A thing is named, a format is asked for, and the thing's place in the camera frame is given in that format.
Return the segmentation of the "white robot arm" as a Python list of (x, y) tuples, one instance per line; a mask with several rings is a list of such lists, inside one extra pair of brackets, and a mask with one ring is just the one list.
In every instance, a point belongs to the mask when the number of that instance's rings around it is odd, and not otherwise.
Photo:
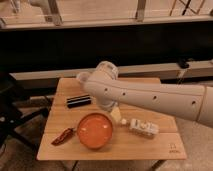
[(118, 68), (108, 61), (100, 62), (92, 73), (79, 74), (78, 79), (104, 110), (124, 103), (213, 128), (213, 87), (120, 81)]

